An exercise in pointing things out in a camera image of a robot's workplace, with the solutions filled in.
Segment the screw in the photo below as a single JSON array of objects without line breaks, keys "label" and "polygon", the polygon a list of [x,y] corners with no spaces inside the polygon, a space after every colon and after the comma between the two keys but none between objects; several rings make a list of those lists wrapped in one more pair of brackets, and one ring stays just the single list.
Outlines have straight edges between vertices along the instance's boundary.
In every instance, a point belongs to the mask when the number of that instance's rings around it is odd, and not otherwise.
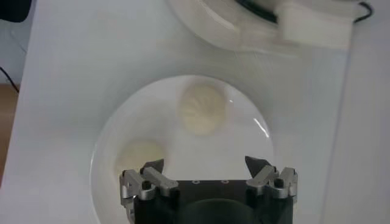
[{"label": "screw", "polygon": [[276,179],[274,180],[274,186],[275,186],[276,188],[283,188],[284,185],[285,185],[285,182],[283,181],[283,179],[276,178]]},{"label": "screw", "polygon": [[152,188],[152,184],[150,181],[144,181],[142,182],[142,190],[149,190],[150,188]]}]

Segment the wire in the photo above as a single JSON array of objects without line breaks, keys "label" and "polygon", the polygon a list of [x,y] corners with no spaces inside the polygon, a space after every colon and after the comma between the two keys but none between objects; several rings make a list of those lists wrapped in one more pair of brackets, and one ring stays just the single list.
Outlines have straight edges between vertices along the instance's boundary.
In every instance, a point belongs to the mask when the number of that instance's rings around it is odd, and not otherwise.
[{"label": "wire", "polygon": [[367,10],[367,14],[355,19],[353,23],[358,23],[360,21],[368,19],[374,14],[374,8],[372,8],[372,6],[368,2],[359,2],[359,5]]},{"label": "wire", "polygon": [[2,71],[2,73],[4,73],[4,75],[5,75],[5,76],[7,77],[7,79],[10,81],[10,83],[11,83],[13,89],[14,89],[17,93],[19,93],[18,87],[17,87],[17,86],[15,85],[15,83],[12,81],[12,79],[11,79],[11,77],[8,75],[8,73],[7,73],[2,67],[0,67],[0,70]]},{"label": "wire", "polygon": [[[277,16],[262,6],[254,3],[252,0],[236,0],[236,2],[240,3],[243,7],[251,11],[252,13],[258,15],[264,20],[277,24]],[[365,19],[370,18],[374,14],[374,8],[368,2],[359,2],[359,5],[366,9],[367,13],[364,16],[361,16],[353,21],[353,23],[358,23]]]}]

